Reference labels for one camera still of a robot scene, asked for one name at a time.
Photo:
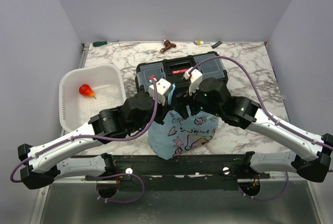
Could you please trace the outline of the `light blue plastic bag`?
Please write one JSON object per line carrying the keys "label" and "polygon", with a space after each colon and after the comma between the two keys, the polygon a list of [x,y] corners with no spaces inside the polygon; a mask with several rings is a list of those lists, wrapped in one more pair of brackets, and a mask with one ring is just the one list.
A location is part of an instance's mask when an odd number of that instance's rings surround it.
{"label": "light blue plastic bag", "polygon": [[176,111],[170,110],[163,122],[152,123],[147,140],[153,152],[164,160],[208,143],[219,125],[218,117],[203,111],[184,119]]}

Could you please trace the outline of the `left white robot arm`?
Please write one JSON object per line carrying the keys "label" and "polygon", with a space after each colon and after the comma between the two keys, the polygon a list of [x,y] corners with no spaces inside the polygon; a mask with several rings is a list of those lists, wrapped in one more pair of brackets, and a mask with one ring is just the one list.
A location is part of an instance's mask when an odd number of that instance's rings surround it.
{"label": "left white robot arm", "polygon": [[20,179],[10,175],[11,182],[21,182],[28,189],[39,189],[54,181],[75,176],[111,179],[117,172],[111,155],[92,158],[76,154],[111,142],[131,141],[160,123],[168,107],[166,99],[156,93],[140,91],[127,98],[123,105],[100,111],[71,133],[37,147],[18,147]]}

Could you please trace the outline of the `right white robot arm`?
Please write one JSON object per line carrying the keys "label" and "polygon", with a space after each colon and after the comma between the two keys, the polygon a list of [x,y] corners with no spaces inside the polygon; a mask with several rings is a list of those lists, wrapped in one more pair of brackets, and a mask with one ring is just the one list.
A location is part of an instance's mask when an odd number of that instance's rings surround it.
{"label": "right white robot arm", "polygon": [[219,117],[230,126],[268,137],[289,149],[286,153],[252,153],[239,165],[240,174],[251,178],[263,172],[291,172],[312,181],[323,182],[329,172],[332,135],[302,130],[269,113],[262,103],[247,97],[232,96],[222,81],[213,77],[184,75],[187,92],[177,95],[190,114],[200,111]]}

